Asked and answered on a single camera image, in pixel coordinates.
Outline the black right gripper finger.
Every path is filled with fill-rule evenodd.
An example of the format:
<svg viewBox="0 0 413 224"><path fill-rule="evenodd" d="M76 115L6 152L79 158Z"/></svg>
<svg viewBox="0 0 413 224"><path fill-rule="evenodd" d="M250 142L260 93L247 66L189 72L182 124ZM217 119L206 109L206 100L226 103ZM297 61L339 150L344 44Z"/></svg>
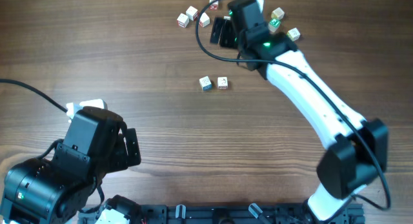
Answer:
<svg viewBox="0 0 413 224"><path fill-rule="evenodd" d="M224 24L225 20L222 17L215 17L214 24L212 25L212 32L210 35L210 43L216 45L219 43L219 38L221 36L221 31Z"/></svg>
<svg viewBox="0 0 413 224"><path fill-rule="evenodd" d="M223 48L237 49L237 35L230 20L224 19L219 36L219 45Z"/></svg>

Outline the red number six block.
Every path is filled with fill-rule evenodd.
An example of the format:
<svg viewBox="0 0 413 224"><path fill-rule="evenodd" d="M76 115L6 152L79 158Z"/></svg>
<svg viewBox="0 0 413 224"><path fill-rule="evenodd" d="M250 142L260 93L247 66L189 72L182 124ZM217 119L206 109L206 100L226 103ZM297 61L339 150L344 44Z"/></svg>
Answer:
<svg viewBox="0 0 413 224"><path fill-rule="evenodd" d="M217 87L219 90L226 90L228 88L228 78L227 77L218 77Z"/></svg>

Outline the blue number wooden block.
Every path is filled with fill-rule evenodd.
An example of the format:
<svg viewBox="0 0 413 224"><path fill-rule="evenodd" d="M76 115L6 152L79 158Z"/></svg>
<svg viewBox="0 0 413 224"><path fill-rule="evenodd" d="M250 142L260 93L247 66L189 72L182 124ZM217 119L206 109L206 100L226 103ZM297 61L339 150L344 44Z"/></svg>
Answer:
<svg viewBox="0 0 413 224"><path fill-rule="evenodd" d="M212 89L212 83L208 76L202 77L199 79L199 84L202 88L202 91L207 91Z"/></svg>

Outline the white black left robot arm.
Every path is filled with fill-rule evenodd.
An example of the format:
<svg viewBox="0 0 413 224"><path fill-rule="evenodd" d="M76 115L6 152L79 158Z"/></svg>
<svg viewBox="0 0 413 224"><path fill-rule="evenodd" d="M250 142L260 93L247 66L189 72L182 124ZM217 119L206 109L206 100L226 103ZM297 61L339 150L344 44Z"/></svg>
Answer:
<svg viewBox="0 0 413 224"><path fill-rule="evenodd" d="M5 176L1 215L5 223L66 223L103 178L141 163L136 130L109 110L84 107L64 139L46 153L13 166Z"/></svg>

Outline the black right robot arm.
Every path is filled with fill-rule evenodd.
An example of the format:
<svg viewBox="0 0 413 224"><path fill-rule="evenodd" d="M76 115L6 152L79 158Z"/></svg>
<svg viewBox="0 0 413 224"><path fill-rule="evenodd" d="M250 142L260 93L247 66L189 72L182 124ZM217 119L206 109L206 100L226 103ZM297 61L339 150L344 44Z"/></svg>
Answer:
<svg viewBox="0 0 413 224"><path fill-rule="evenodd" d="M388 128L366 120L347 106L312 70L292 33L271 34L261 0L228 0L235 33L235 63L246 64L286 95L318 135L325 154L316 172L319 186L301 208L303 223L328 223L361 197L361 191L385 179Z"/></svg>

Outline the wooden block animal drawing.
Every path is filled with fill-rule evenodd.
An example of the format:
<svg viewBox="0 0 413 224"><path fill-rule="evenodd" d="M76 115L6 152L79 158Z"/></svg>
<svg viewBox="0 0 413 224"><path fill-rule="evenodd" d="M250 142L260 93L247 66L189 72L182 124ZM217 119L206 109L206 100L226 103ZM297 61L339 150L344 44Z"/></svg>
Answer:
<svg viewBox="0 0 413 224"><path fill-rule="evenodd" d="M199 16L199 26L200 27L206 27L207 25L210 24L210 18L206 13L202 13Z"/></svg>

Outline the red letter Q block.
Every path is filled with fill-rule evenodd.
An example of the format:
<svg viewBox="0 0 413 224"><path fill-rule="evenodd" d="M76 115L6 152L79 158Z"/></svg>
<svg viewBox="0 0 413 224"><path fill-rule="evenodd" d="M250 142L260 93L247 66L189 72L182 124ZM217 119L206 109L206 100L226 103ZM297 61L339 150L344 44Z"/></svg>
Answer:
<svg viewBox="0 0 413 224"><path fill-rule="evenodd" d="M218 0L209 0L210 6L209 9L211 10L217 10L219 7L219 1Z"/></svg>

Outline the red edged wooden block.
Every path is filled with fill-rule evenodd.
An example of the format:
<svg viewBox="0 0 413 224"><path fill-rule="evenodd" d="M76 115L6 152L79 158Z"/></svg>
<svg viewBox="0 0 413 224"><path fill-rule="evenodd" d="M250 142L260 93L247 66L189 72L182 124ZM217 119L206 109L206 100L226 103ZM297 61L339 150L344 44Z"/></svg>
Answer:
<svg viewBox="0 0 413 224"><path fill-rule="evenodd" d="M191 21L195 21L199 15L198 9L193 6L189 6L186 10L186 15Z"/></svg>

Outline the yellow edged wooden block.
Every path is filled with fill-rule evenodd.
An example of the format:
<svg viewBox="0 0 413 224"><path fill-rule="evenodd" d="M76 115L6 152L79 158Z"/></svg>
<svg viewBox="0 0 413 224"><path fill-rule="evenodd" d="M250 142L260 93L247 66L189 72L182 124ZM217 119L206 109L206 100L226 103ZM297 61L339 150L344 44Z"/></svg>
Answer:
<svg viewBox="0 0 413 224"><path fill-rule="evenodd" d="M285 16L285 12L281 7L276 8L271 13L271 18L279 20L279 21L282 20L282 18L284 18L284 16Z"/></svg>

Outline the wooden block letter Z side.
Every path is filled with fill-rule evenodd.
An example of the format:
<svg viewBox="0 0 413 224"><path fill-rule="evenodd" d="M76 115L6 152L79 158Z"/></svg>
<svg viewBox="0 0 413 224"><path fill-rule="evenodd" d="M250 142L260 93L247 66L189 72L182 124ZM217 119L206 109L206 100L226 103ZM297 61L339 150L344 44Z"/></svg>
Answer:
<svg viewBox="0 0 413 224"><path fill-rule="evenodd" d="M187 25L189 24L189 17L186 14L180 14L177 18L177 25L186 28Z"/></svg>

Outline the yellow turtle wooden block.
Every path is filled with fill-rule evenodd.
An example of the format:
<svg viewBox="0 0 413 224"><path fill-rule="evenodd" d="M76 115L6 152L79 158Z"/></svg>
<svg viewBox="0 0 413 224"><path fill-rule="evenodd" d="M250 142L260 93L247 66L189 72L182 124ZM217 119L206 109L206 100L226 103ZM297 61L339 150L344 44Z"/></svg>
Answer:
<svg viewBox="0 0 413 224"><path fill-rule="evenodd" d="M293 28L293 29L291 29L291 30L289 30L289 31L287 32L287 36L288 36L292 41L297 41L297 40L300 38L301 34L300 34L300 32L299 32L299 30L298 30L297 28Z"/></svg>

